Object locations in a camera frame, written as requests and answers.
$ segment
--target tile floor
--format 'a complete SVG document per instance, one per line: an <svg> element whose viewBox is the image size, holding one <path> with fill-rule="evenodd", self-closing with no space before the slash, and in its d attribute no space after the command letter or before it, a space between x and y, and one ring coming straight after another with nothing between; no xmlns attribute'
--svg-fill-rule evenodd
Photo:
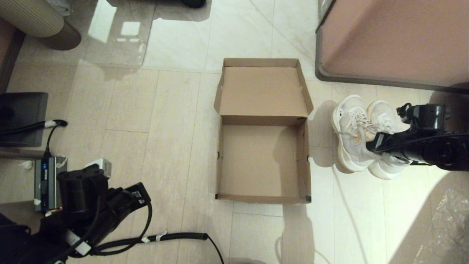
<svg viewBox="0 0 469 264"><path fill-rule="evenodd" d="M110 186L144 182L153 200L148 234L207 232L231 264L380 264L393 261L417 215L426 219L418 225L429 223L431 210L421 209L447 173L414 167L393 181L368 171L350 174L337 161L330 115L353 93L365 103L379 98L397 107L427 103L433 92L317 80L315 0L208 0L198 10L177 0L72 5L67 19L83 35L80 46L53 51L27 37L8 92L49 93L47 118L69 121L51 147L69 157L70 170L105 157L113 163ZM212 105L224 57L301 60L315 107L308 119L311 204L214 200L219 118ZM32 172L18 163L0 160L1 203L33 197ZM12 192L13 186L25 191ZM146 214L128 216L106 240L138 235ZM137 262L219 261L212 245L199 241L70 261Z"/></svg>

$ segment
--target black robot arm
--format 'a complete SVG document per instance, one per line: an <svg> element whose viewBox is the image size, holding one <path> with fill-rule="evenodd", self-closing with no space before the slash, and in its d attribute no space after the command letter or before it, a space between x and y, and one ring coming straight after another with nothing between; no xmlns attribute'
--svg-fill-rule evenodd
<svg viewBox="0 0 469 264"><path fill-rule="evenodd" d="M414 165L424 163L448 171L469 171L469 133L445 130L445 122L450 117L445 105L407 103L397 108L397 112L410 128L395 134L378 132L366 144L368 150L390 153L414 161Z"/></svg>

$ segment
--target white sneaker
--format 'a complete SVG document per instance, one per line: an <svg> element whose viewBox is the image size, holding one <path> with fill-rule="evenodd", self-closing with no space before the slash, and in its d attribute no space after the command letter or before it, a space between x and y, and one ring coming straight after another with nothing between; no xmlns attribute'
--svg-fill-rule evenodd
<svg viewBox="0 0 469 264"><path fill-rule="evenodd" d="M400 122L394 113L394 109L385 101L378 100L371 103L366 110L368 117L379 132L394 134L399 131ZM368 170L380 179L394 179L399 173L410 165L410 161L404 161L397 157L384 153L381 159L373 162Z"/></svg>
<svg viewBox="0 0 469 264"><path fill-rule="evenodd" d="M376 130L366 116L360 96L342 99L332 114L332 124L339 137L339 159L347 169L363 171L380 158L366 148L366 138L374 137Z"/></svg>

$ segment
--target box lid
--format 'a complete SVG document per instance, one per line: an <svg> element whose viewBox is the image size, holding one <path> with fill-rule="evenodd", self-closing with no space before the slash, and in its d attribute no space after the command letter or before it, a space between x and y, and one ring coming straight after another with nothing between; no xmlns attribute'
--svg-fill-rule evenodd
<svg viewBox="0 0 469 264"><path fill-rule="evenodd" d="M313 110L298 59L224 59L215 109L221 116L298 116Z"/></svg>

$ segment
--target cardboard box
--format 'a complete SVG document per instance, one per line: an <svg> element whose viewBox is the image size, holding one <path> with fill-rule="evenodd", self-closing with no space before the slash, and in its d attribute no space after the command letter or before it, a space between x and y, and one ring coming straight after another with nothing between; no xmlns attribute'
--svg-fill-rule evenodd
<svg viewBox="0 0 469 264"><path fill-rule="evenodd" d="M214 107L221 116L216 199L311 202L313 104L297 59L225 59Z"/></svg>

